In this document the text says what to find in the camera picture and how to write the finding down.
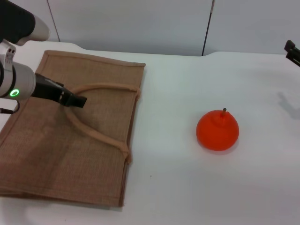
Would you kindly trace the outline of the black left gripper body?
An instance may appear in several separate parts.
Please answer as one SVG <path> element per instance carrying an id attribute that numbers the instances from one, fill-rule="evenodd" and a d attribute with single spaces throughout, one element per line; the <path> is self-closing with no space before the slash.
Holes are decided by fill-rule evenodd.
<path id="1" fill-rule="evenodd" d="M 48 99 L 63 106 L 71 106 L 73 93 L 64 88 L 59 82 L 35 73 L 36 85 L 31 97 Z"/>

